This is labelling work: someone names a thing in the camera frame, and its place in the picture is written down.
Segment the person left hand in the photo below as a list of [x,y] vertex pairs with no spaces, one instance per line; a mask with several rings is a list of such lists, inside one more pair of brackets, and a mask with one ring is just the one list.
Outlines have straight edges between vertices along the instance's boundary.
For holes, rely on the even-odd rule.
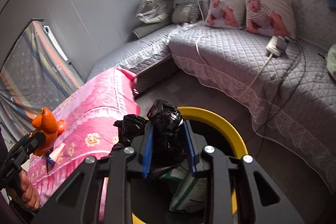
[[37,189],[28,179],[24,170],[19,174],[19,182],[21,184],[21,189],[23,194],[20,196],[12,188],[6,188],[6,193],[15,201],[21,204],[24,204],[25,207],[28,207],[32,210],[38,210],[41,205],[41,198]]

